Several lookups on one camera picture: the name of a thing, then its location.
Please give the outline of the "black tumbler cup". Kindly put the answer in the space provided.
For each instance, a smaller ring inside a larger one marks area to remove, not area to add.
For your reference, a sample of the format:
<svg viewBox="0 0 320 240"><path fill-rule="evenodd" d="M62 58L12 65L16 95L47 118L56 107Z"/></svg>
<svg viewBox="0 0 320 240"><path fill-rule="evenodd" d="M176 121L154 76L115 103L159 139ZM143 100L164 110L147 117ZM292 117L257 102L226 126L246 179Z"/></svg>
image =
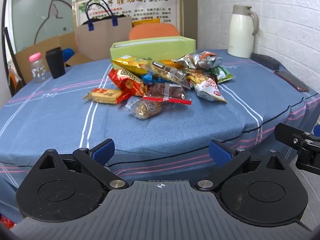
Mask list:
<svg viewBox="0 0 320 240"><path fill-rule="evenodd" d="M53 79L65 75L65 63L63 60L63 52L60 47L46 51L45 58Z"/></svg>

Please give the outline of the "green cardboard box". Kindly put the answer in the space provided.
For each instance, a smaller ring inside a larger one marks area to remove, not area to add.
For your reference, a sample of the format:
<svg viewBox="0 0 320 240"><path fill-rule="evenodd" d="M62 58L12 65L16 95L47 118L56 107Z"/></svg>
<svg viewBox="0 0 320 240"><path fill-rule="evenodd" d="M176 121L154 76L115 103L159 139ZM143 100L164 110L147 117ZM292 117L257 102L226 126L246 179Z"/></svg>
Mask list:
<svg viewBox="0 0 320 240"><path fill-rule="evenodd" d="M152 61L179 59L195 51L196 41L183 36L116 42L110 48L111 61L126 55Z"/></svg>

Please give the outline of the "smartphone with red case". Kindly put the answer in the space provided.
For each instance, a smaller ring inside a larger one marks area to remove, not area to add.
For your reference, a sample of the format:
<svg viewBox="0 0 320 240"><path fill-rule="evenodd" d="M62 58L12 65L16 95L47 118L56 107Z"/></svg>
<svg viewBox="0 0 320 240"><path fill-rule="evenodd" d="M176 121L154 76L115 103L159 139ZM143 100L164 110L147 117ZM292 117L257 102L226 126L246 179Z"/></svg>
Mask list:
<svg viewBox="0 0 320 240"><path fill-rule="evenodd" d="M300 81L298 78L296 78L294 75L288 72L276 70L274 74L276 74L281 79L285 80L299 92L308 92L310 90L306 84L304 84L302 81Z"/></svg>

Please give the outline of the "clear nut cake packet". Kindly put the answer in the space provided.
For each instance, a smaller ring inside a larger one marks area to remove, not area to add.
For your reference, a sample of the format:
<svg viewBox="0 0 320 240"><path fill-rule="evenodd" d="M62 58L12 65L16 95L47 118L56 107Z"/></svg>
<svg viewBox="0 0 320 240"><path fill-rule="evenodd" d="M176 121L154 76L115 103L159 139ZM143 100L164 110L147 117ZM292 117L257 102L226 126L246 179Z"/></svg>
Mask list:
<svg viewBox="0 0 320 240"><path fill-rule="evenodd" d="M163 109L163 102L137 99L128 102L125 108L140 120L145 120L159 114Z"/></svg>

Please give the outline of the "yellow plastic bag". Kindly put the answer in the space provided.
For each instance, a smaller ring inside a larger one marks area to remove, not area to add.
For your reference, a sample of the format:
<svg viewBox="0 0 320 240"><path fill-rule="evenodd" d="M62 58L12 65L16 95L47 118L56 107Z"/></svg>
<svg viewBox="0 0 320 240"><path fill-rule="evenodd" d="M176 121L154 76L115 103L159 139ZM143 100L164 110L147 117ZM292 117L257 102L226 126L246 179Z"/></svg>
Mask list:
<svg viewBox="0 0 320 240"><path fill-rule="evenodd" d="M150 18L150 19L143 19L143 20L137 20L133 21L132 25L133 27L141 24L154 24L154 23L160 23L161 20L159 18Z"/></svg>

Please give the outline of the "clear candy bar packet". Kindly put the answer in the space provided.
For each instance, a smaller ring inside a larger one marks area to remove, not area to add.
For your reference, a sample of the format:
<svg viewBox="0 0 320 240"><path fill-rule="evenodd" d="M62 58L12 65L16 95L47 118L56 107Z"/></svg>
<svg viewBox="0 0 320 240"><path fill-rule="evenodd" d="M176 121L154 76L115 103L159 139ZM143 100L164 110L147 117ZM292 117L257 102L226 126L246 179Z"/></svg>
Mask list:
<svg viewBox="0 0 320 240"><path fill-rule="evenodd" d="M152 74L157 77L176 83L186 89L190 89L190 85L187 81L187 75L177 68L160 63L158 61L143 64L142 67L148 72L152 72Z"/></svg>

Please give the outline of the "blue striped tablecloth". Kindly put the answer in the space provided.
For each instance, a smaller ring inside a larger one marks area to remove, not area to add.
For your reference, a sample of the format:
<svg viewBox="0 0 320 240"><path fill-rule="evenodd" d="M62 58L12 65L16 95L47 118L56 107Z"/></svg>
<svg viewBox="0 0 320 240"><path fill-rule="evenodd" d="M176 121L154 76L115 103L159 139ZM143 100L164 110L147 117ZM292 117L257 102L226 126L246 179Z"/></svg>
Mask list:
<svg viewBox="0 0 320 240"><path fill-rule="evenodd" d="M319 116L319 92L302 93L271 70L218 50L222 66L234 78L219 85L224 102L211 102L187 91L190 105L172 104L139 120L125 104L86 101L93 88L113 88L109 60L67 69L64 76L23 87L1 109L1 214L21 221L15 194L42 153L92 148L105 139L115 144L108 168L126 181L188 180L213 171L209 143L256 154L278 150L286 160L295 153L274 138L286 123L311 130Z"/></svg>

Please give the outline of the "orange chair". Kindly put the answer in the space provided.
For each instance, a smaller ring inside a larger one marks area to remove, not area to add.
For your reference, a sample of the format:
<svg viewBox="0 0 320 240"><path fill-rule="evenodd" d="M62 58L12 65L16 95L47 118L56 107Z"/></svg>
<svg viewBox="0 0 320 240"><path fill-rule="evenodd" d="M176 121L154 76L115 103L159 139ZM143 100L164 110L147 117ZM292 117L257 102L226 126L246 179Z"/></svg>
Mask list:
<svg viewBox="0 0 320 240"><path fill-rule="evenodd" d="M180 36L180 32L174 25L170 23L148 23L133 27L129 33L129 40L172 36Z"/></svg>

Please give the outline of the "brown cardboard box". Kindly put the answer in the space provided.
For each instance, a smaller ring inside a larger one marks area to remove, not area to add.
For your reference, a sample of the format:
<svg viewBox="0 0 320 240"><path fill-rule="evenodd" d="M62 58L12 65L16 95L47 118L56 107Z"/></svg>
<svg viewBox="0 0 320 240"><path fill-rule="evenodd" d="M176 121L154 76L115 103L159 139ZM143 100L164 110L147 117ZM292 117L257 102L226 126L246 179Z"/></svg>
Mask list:
<svg viewBox="0 0 320 240"><path fill-rule="evenodd" d="M74 32L67 33L65 35L54 36L35 45L32 45L22 51L15 54L17 65L21 71L21 75L24 78L25 83L29 83L33 79L31 73L31 64L29 62L29 56L35 53L41 53L43 64L46 71L49 71L47 61L45 59L46 51L60 47L64 49L72 49L75 54L66 62L67 67L76 66L92 62L93 60L85 55L82 55L76 45L76 39Z"/></svg>

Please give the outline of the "Chinese text poster board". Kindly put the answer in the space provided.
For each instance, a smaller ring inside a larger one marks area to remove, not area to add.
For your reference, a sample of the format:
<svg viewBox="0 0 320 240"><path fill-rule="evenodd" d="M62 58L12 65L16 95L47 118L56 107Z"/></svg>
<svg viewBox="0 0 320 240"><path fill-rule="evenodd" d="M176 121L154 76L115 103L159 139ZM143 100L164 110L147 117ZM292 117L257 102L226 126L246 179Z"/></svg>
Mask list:
<svg viewBox="0 0 320 240"><path fill-rule="evenodd" d="M183 32L183 0L79 0L73 2L74 28L82 25L87 18L103 18L108 16L107 8L114 15L124 14L131 17L132 22L159 19L162 23L170 23Z"/></svg>

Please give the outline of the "cream thermos jug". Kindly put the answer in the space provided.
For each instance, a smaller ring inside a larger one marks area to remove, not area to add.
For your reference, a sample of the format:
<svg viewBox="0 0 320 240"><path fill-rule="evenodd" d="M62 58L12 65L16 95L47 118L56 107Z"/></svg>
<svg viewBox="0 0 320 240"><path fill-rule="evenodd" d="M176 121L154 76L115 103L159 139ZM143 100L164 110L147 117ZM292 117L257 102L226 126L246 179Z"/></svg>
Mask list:
<svg viewBox="0 0 320 240"><path fill-rule="evenodd" d="M229 55L248 59L253 53L254 38L259 31L259 16L249 5L234 5L229 26Z"/></svg>

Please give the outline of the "green pea snack packet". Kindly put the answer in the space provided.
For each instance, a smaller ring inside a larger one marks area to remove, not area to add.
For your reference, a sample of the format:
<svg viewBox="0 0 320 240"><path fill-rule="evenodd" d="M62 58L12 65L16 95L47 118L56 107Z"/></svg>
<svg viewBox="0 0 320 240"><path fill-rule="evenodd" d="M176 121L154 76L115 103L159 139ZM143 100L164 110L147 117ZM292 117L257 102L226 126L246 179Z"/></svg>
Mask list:
<svg viewBox="0 0 320 240"><path fill-rule="evenodd" d="M223 83L235 78L233 74L231 74L226 68L223 68L221 66L212 68L210 70L210 73L216 79L217 83Z"/></svg>

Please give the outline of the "black remote case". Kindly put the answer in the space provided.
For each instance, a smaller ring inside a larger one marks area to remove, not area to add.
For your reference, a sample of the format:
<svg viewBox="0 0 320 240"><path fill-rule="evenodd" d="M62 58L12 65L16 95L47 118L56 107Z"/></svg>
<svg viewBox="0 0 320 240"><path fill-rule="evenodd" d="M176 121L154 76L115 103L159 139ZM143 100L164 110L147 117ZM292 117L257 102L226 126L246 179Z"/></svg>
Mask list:
<svg viewBox="0 0 320 240"><path fill-rule="evenodd" d="M279 61L267 55L252 53L250 59L272 71L278 71L280 67Z"/></svg>

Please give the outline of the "yellow chips packet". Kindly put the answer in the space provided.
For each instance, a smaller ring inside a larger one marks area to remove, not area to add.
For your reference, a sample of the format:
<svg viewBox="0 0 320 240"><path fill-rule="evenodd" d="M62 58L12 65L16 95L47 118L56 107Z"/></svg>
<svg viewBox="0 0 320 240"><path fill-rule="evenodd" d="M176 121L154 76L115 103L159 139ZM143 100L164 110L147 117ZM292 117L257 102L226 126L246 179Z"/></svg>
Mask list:
<svg viewBox="0 0 320 240"><path fill-rule="evenodd" d="M145 66L150 63L150 61L148 60L141 59L138 57L133 57L130 55L124 55L122 57L119 57L111 61L117 66L124 68L125 70L128 70L129 72L139 76L142 76L148 73L148 70L146 69Z"/></svg>

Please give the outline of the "blue cushion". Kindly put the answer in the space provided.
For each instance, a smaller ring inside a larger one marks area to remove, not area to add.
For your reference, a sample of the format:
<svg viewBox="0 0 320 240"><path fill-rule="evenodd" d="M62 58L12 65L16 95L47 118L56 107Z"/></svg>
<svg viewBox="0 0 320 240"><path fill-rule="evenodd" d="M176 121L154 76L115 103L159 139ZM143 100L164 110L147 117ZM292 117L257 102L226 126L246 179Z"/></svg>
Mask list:
<svg viewBox="0 0 320 240"><path fill-rule="evenodd" d="M75 54L74 50L71 48L66 48L62 50L63 61L67 62Z"/></svg>

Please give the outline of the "red zip dates bag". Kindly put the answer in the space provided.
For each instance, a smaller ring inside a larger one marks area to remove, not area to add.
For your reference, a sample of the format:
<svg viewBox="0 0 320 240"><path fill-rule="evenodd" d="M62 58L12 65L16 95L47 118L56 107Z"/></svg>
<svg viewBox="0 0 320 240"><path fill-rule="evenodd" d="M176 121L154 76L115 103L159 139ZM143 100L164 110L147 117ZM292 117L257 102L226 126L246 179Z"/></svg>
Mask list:
<svg viewBox="0 0 320 240"><path fill-rule="evenodd" d="M154 102L179 103L191 105L182 86L173 83L157 83L143 96L143 99Z"/></svg>

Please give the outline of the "white red snack packet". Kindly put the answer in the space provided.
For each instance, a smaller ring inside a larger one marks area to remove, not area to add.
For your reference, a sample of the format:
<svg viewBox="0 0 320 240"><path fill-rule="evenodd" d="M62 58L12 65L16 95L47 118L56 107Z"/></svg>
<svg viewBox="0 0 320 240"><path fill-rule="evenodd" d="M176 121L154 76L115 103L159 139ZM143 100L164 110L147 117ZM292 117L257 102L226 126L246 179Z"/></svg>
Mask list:
<svg viewBox="0 0 320 240"><path fill-rule="evenodd" d="M187 79L198 97L207 101L227 102L220 93L217 83L213 78L200 72L191 72L187 74Z"/></svg>

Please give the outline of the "yellow biscuit packet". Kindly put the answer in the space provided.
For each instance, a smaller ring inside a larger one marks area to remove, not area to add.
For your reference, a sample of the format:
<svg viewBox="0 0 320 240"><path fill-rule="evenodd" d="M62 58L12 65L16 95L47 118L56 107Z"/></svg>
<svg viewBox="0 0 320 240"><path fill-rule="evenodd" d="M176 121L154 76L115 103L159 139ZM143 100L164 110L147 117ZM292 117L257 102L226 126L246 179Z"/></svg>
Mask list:
<svg viewBox="0 0 320 240"><path fill-rule="evenodd" d="M105 88L95 88L88 92L83 99L91 100L97 103L119 104L126 98L126 93L119 89L105 89Z"/></svg>

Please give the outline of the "silver orange snack packet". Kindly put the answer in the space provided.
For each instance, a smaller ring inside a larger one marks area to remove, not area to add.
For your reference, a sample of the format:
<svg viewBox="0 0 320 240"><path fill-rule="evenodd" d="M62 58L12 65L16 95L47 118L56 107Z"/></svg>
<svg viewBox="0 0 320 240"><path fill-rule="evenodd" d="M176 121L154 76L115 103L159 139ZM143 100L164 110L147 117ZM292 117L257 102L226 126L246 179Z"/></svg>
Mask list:
<svg viewBox="0 0 320 240"><path fill-rule="evenodd" d="M187 54L179 59L172 60L174 63L178 63L185 68L190 69L205 69L209 70L214 67L217 67L222 61L222 58L219 55L209 52L202 51L200 53Z"/></svg>

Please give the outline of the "blue snack packet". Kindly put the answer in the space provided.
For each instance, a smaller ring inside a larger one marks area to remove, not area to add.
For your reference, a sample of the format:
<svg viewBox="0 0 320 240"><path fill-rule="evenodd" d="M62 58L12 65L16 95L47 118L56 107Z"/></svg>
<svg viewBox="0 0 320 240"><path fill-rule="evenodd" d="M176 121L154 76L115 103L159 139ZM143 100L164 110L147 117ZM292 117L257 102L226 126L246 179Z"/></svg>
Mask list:
<svg viewBox="0 0 320 240"><path fill-rule="evenodd" d="M171 83L171 81L154 76L151 72L147 72L146 74L142 75L141 79L146 85L155 85L156 83Z"/></svg>

